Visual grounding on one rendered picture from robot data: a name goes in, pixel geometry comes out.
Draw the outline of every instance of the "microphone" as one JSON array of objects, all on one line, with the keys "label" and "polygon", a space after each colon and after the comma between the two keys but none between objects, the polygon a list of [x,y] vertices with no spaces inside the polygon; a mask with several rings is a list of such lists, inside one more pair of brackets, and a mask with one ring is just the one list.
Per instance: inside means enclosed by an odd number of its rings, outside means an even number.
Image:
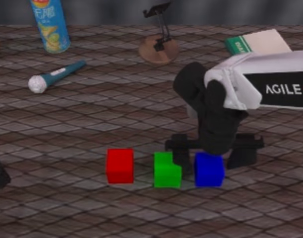
[{"label": "microphone", "polygon": [[29,79],[28,87],[34,93],[43,93],[48,87],[84,67],[86,62],[81,60],[52,73],[34,75]]}]

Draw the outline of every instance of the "brown tile surface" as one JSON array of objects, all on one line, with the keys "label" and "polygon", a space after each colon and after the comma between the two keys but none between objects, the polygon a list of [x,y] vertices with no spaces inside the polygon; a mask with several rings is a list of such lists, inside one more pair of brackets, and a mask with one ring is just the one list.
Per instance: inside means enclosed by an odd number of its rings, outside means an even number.
[{"label": "brown tile surface", "polygon": [[[303,26],[171,26],[181,53],[154,67],[137,47],[155,27],[71,26],[71,48],[50,55],[35,27],[0,26],[0,159],[12,176],[0,191],[0,238],[303,238],[302,111],[250,112],[240,131],[263,135],[266,147],[221,188],[192,179],[153,188],[153,152],[172,133],[196,136],[175,74],[227,58],[226,37],[274,27],[303,49]],[[29,91],[32,75],[81,59],[88,65],[75,75]],[[134,185],[106,184],[109,147],[135,149]]]}]

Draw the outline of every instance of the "gray wall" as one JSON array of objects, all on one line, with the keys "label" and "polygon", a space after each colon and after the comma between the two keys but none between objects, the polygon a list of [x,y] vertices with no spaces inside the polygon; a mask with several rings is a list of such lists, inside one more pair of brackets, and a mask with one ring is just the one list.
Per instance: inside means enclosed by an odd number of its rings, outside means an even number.
[{"label": "gray wall", "polygon": [[[148,24],[159,0],[61,0],[67,24]],[[303,24],[303,0],[172,0],[169,24]],[[35,24],[29,0],[0,0],[0,24]]]}]

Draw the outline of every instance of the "white microphone head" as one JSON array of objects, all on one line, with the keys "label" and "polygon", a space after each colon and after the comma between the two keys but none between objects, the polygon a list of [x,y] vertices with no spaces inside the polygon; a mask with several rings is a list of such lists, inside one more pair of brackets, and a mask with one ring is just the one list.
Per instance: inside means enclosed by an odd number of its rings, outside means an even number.
[{"label": "white microphone head", "polygon": [[42,76],[35,75],[29,79],[28,87],[34,93],[43,93],[47,89],[47,83]]}]

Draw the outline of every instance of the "round brown base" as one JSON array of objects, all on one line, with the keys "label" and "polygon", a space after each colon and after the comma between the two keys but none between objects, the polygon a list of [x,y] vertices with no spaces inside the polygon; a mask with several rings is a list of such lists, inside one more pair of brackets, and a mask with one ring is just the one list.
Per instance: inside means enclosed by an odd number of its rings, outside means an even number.
[{"label": "round brown base", "polygon": [[161,35],[148,36],[139,47],[140,56],[147,62],[156,65],[165,65],[174,61],[179,54],[179,46],[174,39],[164,43],[164,51],[156,51],[154,45]]}]

